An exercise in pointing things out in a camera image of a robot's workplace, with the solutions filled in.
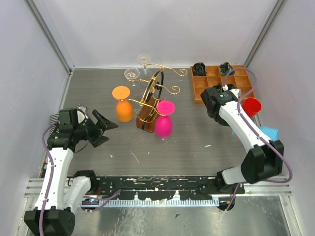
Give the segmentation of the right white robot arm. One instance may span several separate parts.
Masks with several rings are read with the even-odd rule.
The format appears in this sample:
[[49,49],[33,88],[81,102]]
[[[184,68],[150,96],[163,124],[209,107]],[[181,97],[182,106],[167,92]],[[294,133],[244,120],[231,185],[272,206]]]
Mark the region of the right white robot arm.
[[247,153],[240,165],[217,172],[216,188],[223,194],[234,184],[254,184],[278,176],[283,170],[284,145],[279,140],[272,141],[249,118],[238,101],[239,92],[239,89],[218,92],[216,87],[210,87],[200,95],[208,116],[231,127]]

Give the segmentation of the blue wine glass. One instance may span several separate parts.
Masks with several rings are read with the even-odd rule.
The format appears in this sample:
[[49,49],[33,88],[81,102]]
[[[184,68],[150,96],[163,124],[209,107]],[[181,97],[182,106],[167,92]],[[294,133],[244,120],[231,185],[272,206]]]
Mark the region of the blue wine glass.
[[[257,139],[256,135],[252,132],[250,127],[246,125],[245,130],[250,132],[250,134],[248,135],[249,140]],[[266,140],[276,141],[278,139],[278,135],[279,135],[278,129],[267,127],[267,126],[259,126],[259,127],[255,126],[254,130],[257,131],[258,133],[262,133],[265,136],[268,136]]]

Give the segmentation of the wooden compartment tray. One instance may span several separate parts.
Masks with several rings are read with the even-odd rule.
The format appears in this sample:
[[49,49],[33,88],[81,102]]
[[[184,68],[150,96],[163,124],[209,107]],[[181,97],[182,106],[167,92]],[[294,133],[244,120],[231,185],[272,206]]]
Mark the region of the wooden compartment tray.
[[[224,81],[224,76],[220,73],[219,65],[206,65],[205,71],[205,76],[194,76],[193,66],[190,67],[190,77],[195,104],[203,104],[200,94],[204,89],[216,86],[217,84],[222,85]],[[245,70],[237,70],[233,75],[229,75],[226,84],[231,84],[236,89],[240,89],[241,95],[244,95],[252,89],[249,74]]]

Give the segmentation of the striped black white cloth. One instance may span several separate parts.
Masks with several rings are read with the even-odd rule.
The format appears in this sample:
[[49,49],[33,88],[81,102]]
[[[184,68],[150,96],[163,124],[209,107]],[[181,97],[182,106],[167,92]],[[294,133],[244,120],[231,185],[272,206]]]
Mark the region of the striped black white cloth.
[[77,105],[71,108],[61,109],[57,114],[50,116],[49,136],[54,133],[71,134],[82,125],[87,116],[87,107]]

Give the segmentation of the pink wine glass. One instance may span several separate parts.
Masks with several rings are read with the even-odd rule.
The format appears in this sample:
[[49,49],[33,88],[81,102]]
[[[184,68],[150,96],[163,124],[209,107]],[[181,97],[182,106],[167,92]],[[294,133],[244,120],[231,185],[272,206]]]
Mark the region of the pink wine glass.
[[168,137],[173,130],[173,121],[170,117],[176,110],[175,105],[170,101],[161,101],[157,105],[160,116],[155,122],[155,133],[160,137]]

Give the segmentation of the red wine glass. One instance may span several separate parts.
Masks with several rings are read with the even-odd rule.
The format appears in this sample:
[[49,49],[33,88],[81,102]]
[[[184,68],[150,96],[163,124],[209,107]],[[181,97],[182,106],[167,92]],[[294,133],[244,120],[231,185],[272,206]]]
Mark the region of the red wine glass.
[[250,117],[256,116],[262,109],[261,103],[255,98],[247,98],[243,104],[242,108],[245,113]]

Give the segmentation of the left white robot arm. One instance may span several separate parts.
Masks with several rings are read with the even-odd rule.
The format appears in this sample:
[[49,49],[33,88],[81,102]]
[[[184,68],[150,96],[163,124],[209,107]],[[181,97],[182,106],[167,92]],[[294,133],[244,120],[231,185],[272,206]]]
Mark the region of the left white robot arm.
[[51,131],[42,143],[48,156],[47,169],[40,194],[32,210],[24,214],[24,222],[35,236],[70,236],[75,227],[75,213],[86,194],[98,190],[94,171],[77,171],[68,190],[65,182],[76,145],[88,141],[93,147],[107,142],[103,134],[118,128],[97,110],[92,114],[93,122],[86,114],[85,107],[62,109],[57,119],[47,128]]

